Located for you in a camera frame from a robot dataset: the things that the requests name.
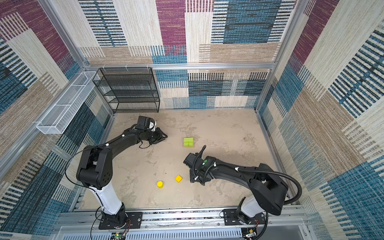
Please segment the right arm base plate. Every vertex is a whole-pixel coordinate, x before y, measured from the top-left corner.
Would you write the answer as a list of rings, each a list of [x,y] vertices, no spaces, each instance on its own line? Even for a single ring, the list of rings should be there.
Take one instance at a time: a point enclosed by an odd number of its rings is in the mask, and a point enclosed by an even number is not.
[[[257,214],[252,218],[234,208],[224,209],[222,213],[226,226],[256,225],[257,223],[264,225],[266,222],[266,215],[263,213]]]

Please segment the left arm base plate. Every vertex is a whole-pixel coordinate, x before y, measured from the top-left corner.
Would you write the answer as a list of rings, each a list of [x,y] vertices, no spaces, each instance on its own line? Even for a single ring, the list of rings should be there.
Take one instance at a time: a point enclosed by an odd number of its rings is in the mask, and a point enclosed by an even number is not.
[[[122,221],[112,220],[112,217],[102,213],[99,230],[139,229],[142,224],[143,212],[126,212]]]

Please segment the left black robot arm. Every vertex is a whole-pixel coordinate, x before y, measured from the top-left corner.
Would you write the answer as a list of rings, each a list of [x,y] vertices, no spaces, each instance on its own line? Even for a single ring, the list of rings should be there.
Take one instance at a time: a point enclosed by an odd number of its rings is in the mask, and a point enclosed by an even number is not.
[[[139,116],[137,123],[118,137],[97,146],[87,146],[82,151],[76,178],[98,200],[102,209],[101,223],[108,229],[120,229],[128,224],[125,206],[111,184],[113,159],[144,141],[150,145],[164,141],[168,136],[156,124],[152,118]]]

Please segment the small yellow square block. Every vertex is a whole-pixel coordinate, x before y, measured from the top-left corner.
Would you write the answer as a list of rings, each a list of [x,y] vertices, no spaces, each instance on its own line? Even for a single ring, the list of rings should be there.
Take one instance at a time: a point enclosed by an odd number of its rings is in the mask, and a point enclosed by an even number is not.
[[[176,180],[178,183],[180,183],[180,182],[183,180],[183,178],[182,178],[180,175],[177,175],[177,176],[175,177],[175,180]]]

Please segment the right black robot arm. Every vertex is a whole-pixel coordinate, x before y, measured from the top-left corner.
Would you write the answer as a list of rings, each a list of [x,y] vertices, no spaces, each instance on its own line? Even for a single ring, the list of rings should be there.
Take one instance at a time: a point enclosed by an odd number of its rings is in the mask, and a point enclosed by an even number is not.
[[[266,212],[279,216],[285,204],[288,185],[266,164],[244,167],[225,163],[214,157],[204,160],[190,153],[183,163],[190,169],[190,182],[201,185],[214,180],[226,180],[249,189],[252,196],[244,197],[234,217],[242,224],[250,224],[253,218]]]

